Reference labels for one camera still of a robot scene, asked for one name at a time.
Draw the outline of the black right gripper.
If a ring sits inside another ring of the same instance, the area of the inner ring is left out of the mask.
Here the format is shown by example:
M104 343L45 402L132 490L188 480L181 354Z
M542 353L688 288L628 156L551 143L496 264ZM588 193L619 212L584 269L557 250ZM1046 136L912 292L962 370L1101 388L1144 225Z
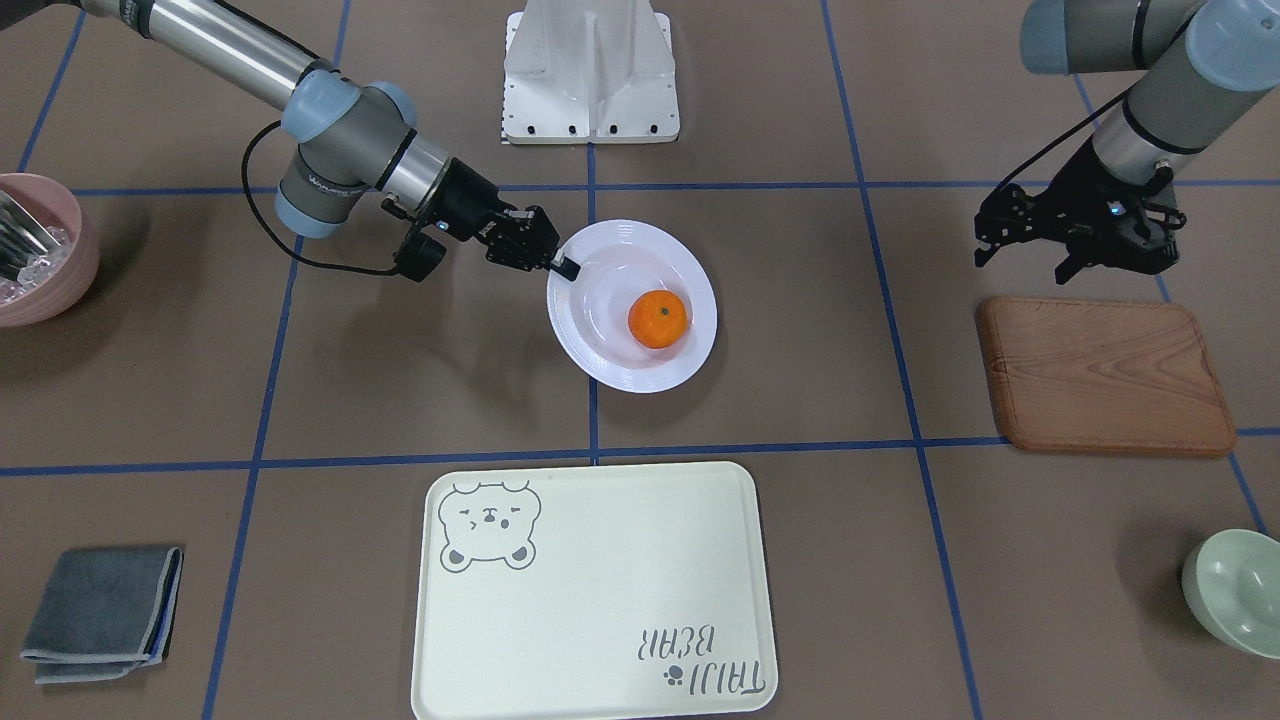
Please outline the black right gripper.
M458 158L444 165L420 208L420 223L461 242L481 242L493 263L517 263L518 269L545 270L567 282L581 272L579 263L561 252L561 234L543 208L503 201L495 184Z

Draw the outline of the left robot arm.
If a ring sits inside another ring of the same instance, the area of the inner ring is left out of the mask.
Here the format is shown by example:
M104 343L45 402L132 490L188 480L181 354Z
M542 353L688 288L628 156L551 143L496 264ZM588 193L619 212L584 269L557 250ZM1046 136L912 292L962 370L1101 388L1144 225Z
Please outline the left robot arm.
M1275 1L1033 1L1020 28L1036 74L1130 72L1137 81L1078 123L1091 137L1039 193L1012 177L983 200L974 263L1015 243L1066 249L1065 284L1106 266L1157 275L1180 258L1178 173L1279 82Z

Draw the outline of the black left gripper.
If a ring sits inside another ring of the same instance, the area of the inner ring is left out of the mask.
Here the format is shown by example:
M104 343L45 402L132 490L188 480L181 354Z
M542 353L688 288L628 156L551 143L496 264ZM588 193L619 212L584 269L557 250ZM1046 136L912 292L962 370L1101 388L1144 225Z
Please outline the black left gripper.
M1151 179L1130 184L1085 142L1039 193L1006 177L974 215L974 264L986 266L1010 245L1046 240L1066 249L1053 270L1057 284L1092 266L1161 274L1179 261L1176 233L1187 223L1174 176L1167 161L1157 161Z

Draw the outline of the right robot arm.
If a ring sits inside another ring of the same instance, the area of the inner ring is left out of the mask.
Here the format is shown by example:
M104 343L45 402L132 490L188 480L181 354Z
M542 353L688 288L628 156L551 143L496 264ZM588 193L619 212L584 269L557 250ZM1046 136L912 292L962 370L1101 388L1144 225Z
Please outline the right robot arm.
M224 1L79 1L275 108L296 141L275 213L294 234L334 234L369 191L408 223L387 277L424 281L445 256L440 231L477 241L486 260L566 281L579 264L539 206L516 208L475 169L422 137L412 101L389 83L357 85L324 56Z

